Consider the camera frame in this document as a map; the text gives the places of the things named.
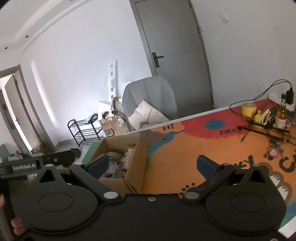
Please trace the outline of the person's left hand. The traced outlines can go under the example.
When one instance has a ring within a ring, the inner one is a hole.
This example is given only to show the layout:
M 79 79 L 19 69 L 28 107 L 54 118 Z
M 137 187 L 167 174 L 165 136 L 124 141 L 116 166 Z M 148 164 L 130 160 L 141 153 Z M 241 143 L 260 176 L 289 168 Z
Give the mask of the person's left hand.
M 5 197 L 3 194 L 0 195 L 0 207 L 2 208 L 6 203 Z M 16 235 L 22 235 L 26 229 L 23 227 L 20 218 L 14 218 L 11 220 L 12 227 L 14 229 L 14 233 Z

